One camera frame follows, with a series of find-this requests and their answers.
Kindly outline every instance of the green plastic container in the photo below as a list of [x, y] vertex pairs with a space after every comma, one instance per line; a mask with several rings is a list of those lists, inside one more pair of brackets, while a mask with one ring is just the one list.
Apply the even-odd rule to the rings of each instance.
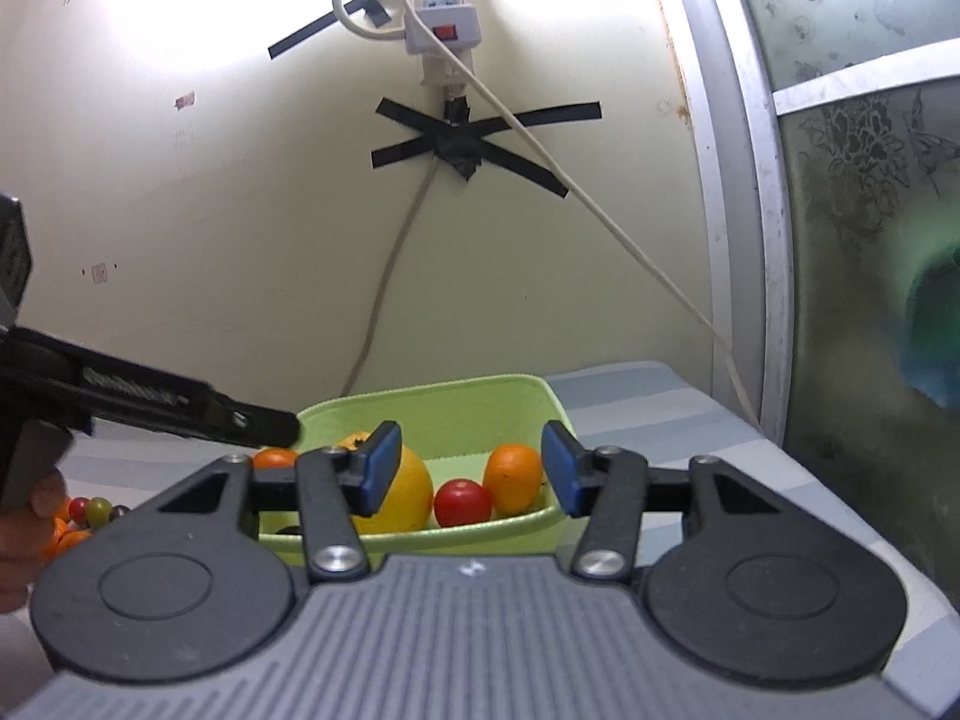
[[[491, 451], [503, 443], [539, 449], [544, 423], [558, 419], [572, 432], [563, 406], [536, 376], [490, 376], [409, 389], [375, 392], [320, 403], [299, 414], [302, 433], [295, 449], [332, 445], [386, 419], [400, 423], [403, 443], [430, 471], [433, 488], [450, 479], [479, 482]], [[260, 543], [290, 565], [303, 565], [299, 536], [275, 533], [299, 522], [294, 512], [264, 512]], [[459, 528], [440, 528], [431, 517], [424, 531], [362, 536], [372, 565], [388, 552], [435, 555], [520, 555], [556, 550], [566, 517], [549, 484], [529, 514]]]

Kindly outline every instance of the finger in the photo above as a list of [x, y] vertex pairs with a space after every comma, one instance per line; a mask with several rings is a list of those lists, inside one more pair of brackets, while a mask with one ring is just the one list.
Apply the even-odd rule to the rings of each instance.
[[30, 509], [18, 509], [0, 517], [0, 560], [37, 557], [54, 535], [51, 517], [41, 519]]
[[0, 592], [13, 592], [33, 584], [43, 570], [43, 560], [0, 560]]
[[27, 605], [28, 591], [25, 587], [19, 590], [0, 591], [0, 614], [8, 614]]
[[66, 483], [59, 471], [54, 471], [37, 483], [30, 493], [30, 506], [37, 517], [52, 517], [64, 504]]

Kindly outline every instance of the rust stain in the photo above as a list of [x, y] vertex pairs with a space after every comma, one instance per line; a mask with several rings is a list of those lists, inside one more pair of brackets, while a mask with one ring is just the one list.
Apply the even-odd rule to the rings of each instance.
[[656, 8], [661, 12], [661, 20], [664, 22], [664, 34], [666, 35], [666, 47], [670, 50], [670, 58], [673, 60], [673, 71], [677, 76], [677, 84], [680, 86], [680, 95], [683, 97], [683, 102], [677, 106], [677, 116], [692, 130], [690, 124], [690, 108], [688, 105], [689, 98], [686, 95], [686, 83], [683, 81], [683, 70], [680, 69], [680, 60], [677, 59], [677, 51], [673, 46], [673, 37], [670, 35], [670, 26], [666, 23], [664, 4], [661, 0], [656, 0]]

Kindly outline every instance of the white cable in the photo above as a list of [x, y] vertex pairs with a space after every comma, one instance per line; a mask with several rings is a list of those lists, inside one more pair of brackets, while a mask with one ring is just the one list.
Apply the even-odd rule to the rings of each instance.
[[400, 0], [400, 4], [403, 7], [405, 15], [407, 15], [411, 22], [416, 25], [417, 29], [420, 29], [427, 37], [427, 39], [433, 43], [434, 47], [443, 55], [446, 60], [451, 62], [469, 81], [470, 85], [477, 91], [477, 94], [480, 95], [484, 100], [491, 105], [491, 107], [496, 110], [498, 114], [503, 117], [503, 121], [507, 122], [510, 125], [510, 129], [515, 130], [517, 135], [520, 135], [520, 138], [527, 143], [530, 148], [533, 148], [536, 153], [539, 154], [539, 157], [546, 163], [546, 166], [554, 173], [556, 177], [570, 189], [570, 193], [576, 197], [579, 201], [587, 207], [590, 213], [600, 221], [604, 227], [607, 228], [608, 232], [613, 235], [613, 237], [620, 243], [621, 247], [626, 250], [627, 254], [630, 254], [632, 258], [640, 263], [640, 266], [643, 266], [643, 269], [648, 272], [651, 276], [656, 279], [669, 293], [673, 295], [680, 305], [683, 306], [693, 317], [697, 320], [703, 327], [706, 327], [707, 330], [712, 334], [714, 340], [720, 346], [720, 349], [724, 356], [724, 364], [727, 369], [728, 375], [730, 375], [731, 384], [733, 384], [733, 390], [736, 392], [736, 398], [740, 403], [741, 408], [744, 410], [745, 415], [747, 415], [748, 420], [754, 425], [755, 428], [760, 430], [760, 420], [757, 419], [757, 414], [755, 413], [754, 406], [750, 402], [750, 398], [747, 396], [747, 391], [743, 386], [743, 382], [740, 379], [740, 375], [736, 370], [736, 364], [733, 362], [733, 350], [731, 349], [730, 342], [721, 335], [717, 329], [713, 326], [713, 323], [707, 319], [701, 311], [690, 301], [690, 299], [683, 294], [676, 284], [673, 283], [673, 280], [659, 267], [654, 263], [650, 257], [640, 248], [637, 243], [632, 240], [632, 238], [627, 235], [627, 233], [617, 224], [611, 216], [600, 207], [600, 205], [594, 200], [587, 192], [574, 181], [570, 175], [564, 170], [560, 164], [554, 159], [553, 155], [546, 151], [546, 148], [542, 145], [540, 141], [536, 139], [534, 134], [530, 132], [523, 124], [520, 123], [520, 120], [512, 114], [509, 108], [504, 103], [501, 103], [500, 99], [484, 84], [483, 81], [478, 79], [477, 76], [474, 76], [473, 71], [464, 65], [460, 61], [459, 57], [455, 55], [447, 46], [443, 45], [443, 41], [438, 38], [433, 31], [424, 23], [418, 15], [416, 15], [416, 10], [414, 9], [413, 4], [410, 0]]
[[354, 35], [368, 40], [403, 40], [405, 32], [403, 29], [368, 29], [350, 18], [350, 14], [344, 8], [344, 0], [330, 0], [330, 4], [333, 5], [333, 15], [337, 17], [338, 22]]

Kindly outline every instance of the wall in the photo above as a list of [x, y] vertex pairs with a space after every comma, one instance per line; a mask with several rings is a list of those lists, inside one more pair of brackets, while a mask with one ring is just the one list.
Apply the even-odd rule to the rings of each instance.
[[[474, 1], [476, 69], [512, 109], [601, 101], [602, 122], [539, 137], [709, 312], [696, 157], [656, 0]], [[373, 111], [440, 103], [401, 47], [339, 26], [270, 60], [328, 9], [0, 0], [0, 184], [25, 203], [37, 261], [24, 324], [265, 404], [337, 394], [426, 168], [371, 169], [373, 148], [410, 137]], [[526, 153], [512, 133], [491, 139]], [[707, 335], [575, 199], [498, 167], [469, 183], [444, 168], [358, 389], [637, 358], [709, 387]]]

